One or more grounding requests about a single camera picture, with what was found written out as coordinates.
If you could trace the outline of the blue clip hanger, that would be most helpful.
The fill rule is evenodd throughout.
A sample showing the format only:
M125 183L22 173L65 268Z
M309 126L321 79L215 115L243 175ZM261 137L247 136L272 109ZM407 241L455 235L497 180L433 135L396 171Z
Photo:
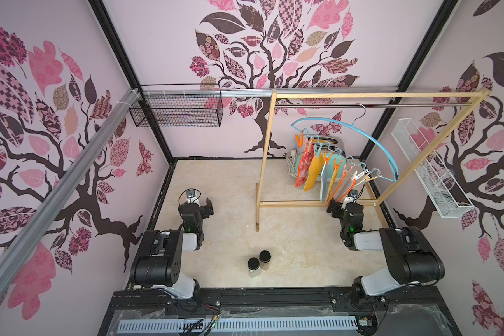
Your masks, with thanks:
M342 128L343 131L346 131L346 135L343 136L343 140L349 140L349 136L356 137L357 139L360 140L362 143L364 139L368 142L368 144L374 145L377 149L381 150L386 157L387 165L390 168L391 175L392 177L384 177L385 180L390 181L390 182L397 182L400 178L400 170L398 168L398 165L393 158L392 154L371 134L366 133L365 131L359 129L356 126L356 121L360 118L363 118L366 114L366 108L370 107L372 108L371 105L365 106L364 104L350 104L349 108L357 108L362 110L362 114L359 115L356 119L350 120L349 123L341 121L341 119L336 119L336 118L327 118L327 117L319 117L319 116L308 116L304 118L300 118L298 120L295 120L292 124L291 127L297 131L302 131L306 128L299 126L300 123L311 123L311 122L319 122L319 123L324 123L325 125L337 125Z

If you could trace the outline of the orange rimmed grey insole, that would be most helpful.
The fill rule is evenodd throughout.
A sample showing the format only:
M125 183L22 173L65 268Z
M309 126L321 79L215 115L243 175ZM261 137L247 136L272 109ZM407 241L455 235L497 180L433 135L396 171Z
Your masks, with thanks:
M345 193L345 190L347 190L347 187L352 184L353 171L354 171L353 166L344 168L342 178L339 181L338 186L337 186L337 191L334 194L334 200L338 201L342 197L342 195Z

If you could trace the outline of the grey blue insole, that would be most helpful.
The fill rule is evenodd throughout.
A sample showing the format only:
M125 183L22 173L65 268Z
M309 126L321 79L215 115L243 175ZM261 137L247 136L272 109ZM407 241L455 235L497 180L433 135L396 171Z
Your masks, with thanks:
M329 163L329 158L325 158L323 161L323 167L320 173L320 178L321 178L321 188L320 188L320 201L325 202L327 198L327 191L328 191L328 163Z

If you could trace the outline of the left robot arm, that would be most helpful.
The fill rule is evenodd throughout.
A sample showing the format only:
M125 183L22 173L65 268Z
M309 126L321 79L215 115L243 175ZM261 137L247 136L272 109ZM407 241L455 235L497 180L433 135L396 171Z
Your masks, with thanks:
M133 291L162 290L178 300L196 297L199 284L181 273L182 254L198 251L204 242L203 221L214 214L211 200L201 206L198 201L181 204L183 220L177 230L145 232L130 271Z

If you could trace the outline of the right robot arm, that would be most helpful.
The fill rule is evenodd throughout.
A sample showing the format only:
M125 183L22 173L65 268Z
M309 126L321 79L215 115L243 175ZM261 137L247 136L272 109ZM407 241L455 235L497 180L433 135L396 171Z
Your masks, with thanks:
M363 206L330 201L327 212L340 220L340 237L351 251L379 251L386 265L357 277L351 286L353 301L382 296L407 285L434 285L445 276L445 266L427 238L416 227L363 229Z

